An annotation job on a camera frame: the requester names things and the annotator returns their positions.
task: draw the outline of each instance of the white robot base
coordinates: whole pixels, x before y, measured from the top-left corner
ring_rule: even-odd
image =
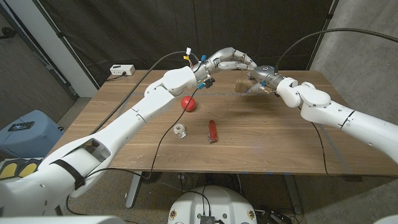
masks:
[[[214,222],[256,224],[257,219],[253,206],[242,195],[226,187],[209,185],[197,187],[177,199],[170,209],[167,223]]]

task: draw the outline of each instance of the yellow and black object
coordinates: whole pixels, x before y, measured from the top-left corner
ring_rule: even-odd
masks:
[[[26,177],[35,172],[41,162],[42,161],[38,159],[13,159],[6,161],[2,167],[0,167],[0,180]]]

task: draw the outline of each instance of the red ball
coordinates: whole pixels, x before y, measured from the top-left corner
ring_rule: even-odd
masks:
[[[188,112],[192,112],[195,109],[195,107],[196,107],[196,103],[195,103],[195,100],[193,98],[192,98],[191,102],[189,100],[191,100],[191,96],[186,96],[186,97],[182,98],[181,106],[182,106],[183,109],[185,109],[185,107],[188,105],[187,106],[187,111]]]

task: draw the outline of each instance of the red pocket knife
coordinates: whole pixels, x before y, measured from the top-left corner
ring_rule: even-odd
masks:
[[[216,123],[213,120],[209,121],[209,134],[207,135],[207,138],[209,139],[210,144],[217,142]]]

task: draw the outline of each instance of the yellow wire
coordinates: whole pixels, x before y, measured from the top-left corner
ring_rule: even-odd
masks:
[[[184,59],[185,60],[188,60],[189,61],[189,65],[191,66],[191,68],[193,68],[193,64],[192,64],[192,62],[191,62],[191,59],[189,59],[189,56],[187,55],[187,56],[184,56]]]

